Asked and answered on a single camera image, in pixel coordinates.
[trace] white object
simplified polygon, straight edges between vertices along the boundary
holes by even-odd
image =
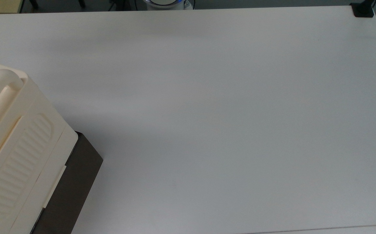
[[[0,65],[0,234],[31,231],[77,138],[24,72]]]
[[[74,234],[376,225],[376,17],[0,15],[0,63],[101,149]]]
[[[148,10],[182,10],[183,0],[144,0]]]

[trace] table surface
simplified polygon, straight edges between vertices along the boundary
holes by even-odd
[[[350,6],[0,15],[0,64],[105,159],[74,234],[376,225],[376,18]]]

